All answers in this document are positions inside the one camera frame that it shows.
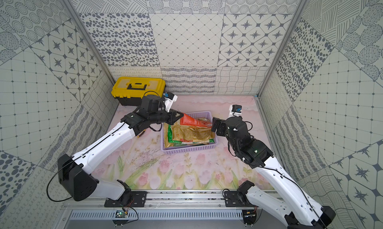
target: yellow toolbox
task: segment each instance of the yellow toolbox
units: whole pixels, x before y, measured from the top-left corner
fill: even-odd
[[[164,89],[165,80],[163,79],[120,77],[112,88],[112,95],[121,105],[139,106],[144,95],[158,94],[162,97]]]

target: toolbox handle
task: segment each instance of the toolbox handle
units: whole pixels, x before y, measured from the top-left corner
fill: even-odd
[[[133,88],[132,87],[132,84],[129,84],[129,86],[127,87],[127,89],[134,89],[134,90],[145,90],[146,89],[146,86],[147,85],[144,85],[144,88]]]

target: black cable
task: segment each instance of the black cable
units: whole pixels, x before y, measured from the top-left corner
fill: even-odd
[[[115,132],[117,132],[122,126],[125,125],[125,122],[116,130],[114,131],[112,134],[114,134]],[[105,139],[107,139],[108,137],[110,136],[110,134],[108,136],[106,136],[103,140],[101,140],[100,142],[98,142],[96,145],[94,145],[91,149],[89,149],[88,151],[86,151],[85,153],[83,153],[83,155],[87,154],[90,150],[92,150],[94,147],[96,147],[97,145],[99,145],[102,141],[104,141]],[[63,199],[63,200],[53,200],[50,196],[49,196],[49,193],[48,193],[48,187],[49,187],[49,184],[50,182],[54,179],[54,177],[63,169],[65,168],[66,166],[74,163],[74,161],[78,160],[79,158],[81,158],[82,156],[79,156],[78,158],[76,158],[75,160],[69,162],[68,164],[64,165],[62,168],[60,168],[54,175],[53,177],[49,180],[48,184],[47,184],[47,188],[46,188],[46,193],[47,193],[47,197],[49,198],[49,200],[51,201],[54,201],[54,202],[61,202],[61,201],[66,201],[72,197],[69,197],[69,198],[66,198],[66,199]]]
[[[222,196],[223,196],[223,198],[225,198],[225,199],[226,199],[226,197],[223,195],[223,192],[224,192],[225,190],[227,190],[227,191],[230,191],[230,190],[229,190],[229,189],[227,189],[227,188],[225,188],[225,189],[223,189],[223,190],[222,190]]]
[[[289,179],[288,177],[286,177],[285,175],[281,174],[278,170],[276,169],[269,169],[269,170],[273,170],[273,171],[276,171],[277,173],[279,173],[281,176],[283,176],[284,178],[288,179],[289,181],[291,181],[292,183],[294,183],[298,188],[299,190],[302,192],[304,198],[306,199],[307,203],[309,204],[309,206],[312,208],[313,212],[315,213],[315,215],[319,218],[319,220],[322,222],[323,226],[327,229],[327,226],[324,224],[324,222],[322,221],[321,217],[319,217],[318,213],[316,213],[316,211],[314,210],[314,207],[311,205],[309,199],[307,199],[306,195],[304,194],[304,191],[302,190],[302,188],[296,183],[294,182],[293,180]]]
[[[144,93],[144,96],[146,95],[146,93],[148,93],[148,92],[153,92],[153,93],[156,93],[157,94],[157,96],[160,98],[160,102],[162,103],[162,106],[163,106],[163,110],[165,110],[165,108],[166,108],[166,106],[165,106],[165,103],[162,101],[162,98],[161,98],[161,96],[157,93],[157,92],[155,92],[155,91],[151,91],[151,90],[149,90],[149,91],[146,91],[145,93]]]
[[[159,132],[159,131],[161,131],[161,129],[162,129],[162,124],[160,124],[160,125],[161,125],[161,127],[160,127],[159,130],[155,130],[155,129],[153,129],[151,126],[149,126],[149,128],[150,128],[151,130],[155,131],[155,132]]]
[[[247,131],[250,131],[250,130],[252,130],[253,129],[253,124],[251,123],[251,122],[249,122],[249,121],[244,121],[245,123],[250,123],[251,124],[251,129],[249,129],[249,130],[247,130]]]
[[[64,167],[66,167],[66,166],[68,166],[68,165],[74,163],[75,160],[73,160],[72,162],[70,162],[70,163],[66,164],[65,166],[63,166],[62,168],[60,168],[60,169],[53,175],[53,177],[49,180],[49,182],[48,182],[48,184],[47,184],[47,189],[46,189],[47,197],[49,198],[49,200],[54,201],[54,202],[61,202],[61,201],[66,201],[66,200],[72,198],[72,197],[69,197],[69,198],[65,198],[65,199],[63,199],[63,200],[53,200],[53,199],[49,196],[49,193],[48,193],[48,187],[49,187],[50,182],[54,179],[54,177],[55,177],[55,176],[56,176],[56,175],[57,175],[57,174],[58,174]]]
[[[138,221],[138,219],[139,219],[139,216],[138,216],[137,211],[136,211],[134,208],[132,208],[132,209],[136,212],[136,214],[137,214],[137,219],[136,219],[136,220],[133,220],[133,221],[129,221],[129,222],[127,222],[126,224],[128,224],[128,223],[130,223],[130,222]]]
[[[227,150],[229,150],[229,153],[233,156],[233,157],[236,157],[235,155],[233,155],[230,151],[230,144],[229,144],[229,141],[227,141]]]

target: ventilation grille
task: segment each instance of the ventilation grille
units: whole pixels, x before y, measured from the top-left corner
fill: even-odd
[[[121,210],[73,210],[71,220],[134,220],[137,215],[133,210],[129,210],[126,218],[115,218],[116,212]],[[221,209],[221,210],[137,210],[140,220],[180,220],[180,219],[242,219],[242,210]]]

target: toolbox lid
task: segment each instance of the toolbox lid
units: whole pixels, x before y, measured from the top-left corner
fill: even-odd
[[[142,98],[157,92],[160,97],[165,89],[165,81],[159,78],[120,77],[112,88],[115,98]]]

